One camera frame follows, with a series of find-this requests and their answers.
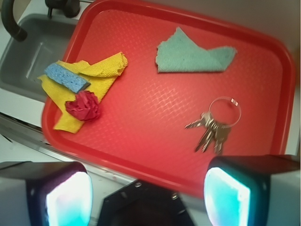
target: green cloth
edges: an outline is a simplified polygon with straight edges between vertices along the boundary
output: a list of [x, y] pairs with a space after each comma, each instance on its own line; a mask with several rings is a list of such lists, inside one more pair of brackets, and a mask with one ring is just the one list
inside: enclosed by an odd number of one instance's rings
[[203, 49], [177, 27], [174, 35], [158, 46], [156, 64], [159, 73], [223, 72], [235, 54], [236, 49], [227, 46]]

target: red cloth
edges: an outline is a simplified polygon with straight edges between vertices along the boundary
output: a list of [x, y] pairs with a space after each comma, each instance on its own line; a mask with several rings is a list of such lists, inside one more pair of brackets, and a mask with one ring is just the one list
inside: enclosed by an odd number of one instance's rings
[[66, 111], [80, 121], [92, 121], [100, 116], [98, 99], [90, 91], [81, 91], [75, 101], [66, 101]]

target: sponge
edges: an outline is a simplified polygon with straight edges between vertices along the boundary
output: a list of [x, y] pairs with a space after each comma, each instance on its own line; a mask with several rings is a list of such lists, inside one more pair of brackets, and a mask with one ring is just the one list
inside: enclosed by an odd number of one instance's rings
[[45, 74], [57, 83], [67, 87], [74, 93], [86, 89], [90, 82], [78, 76], [77, 74], [53, 63], [45, 69]]

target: yellow rag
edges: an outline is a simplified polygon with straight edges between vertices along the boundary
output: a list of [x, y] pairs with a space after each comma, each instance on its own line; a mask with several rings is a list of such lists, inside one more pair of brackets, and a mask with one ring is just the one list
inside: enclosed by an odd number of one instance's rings
[[[120, 52], [94, 65], [83, 60], [73, 64], [58, 61], [57, 64], [89, 81], [91, 85], [86, 90], [94, 92], [98, 101], [101, 102], [117, 76], [120, 76], [127, 66], [127, 59]], [[46, 75], [40, 76], [39, 79], [42, 80], [44, 91], [63, 113], [54, 129], [77, 133], [84, 122], [70, 115], [65, 107], [66, 101], [75, 100], [75, 93]]]

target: sink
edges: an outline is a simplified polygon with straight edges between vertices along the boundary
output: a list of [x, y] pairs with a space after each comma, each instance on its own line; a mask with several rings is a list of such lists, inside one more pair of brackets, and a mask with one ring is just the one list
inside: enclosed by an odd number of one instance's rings
[[0, 88], [41, 102], [46, 93], [37, 78], [63, 58], [77, 20], [31, 14], [19, 25], [28, 35], [23, 42], [11, 38], [0, 60]]

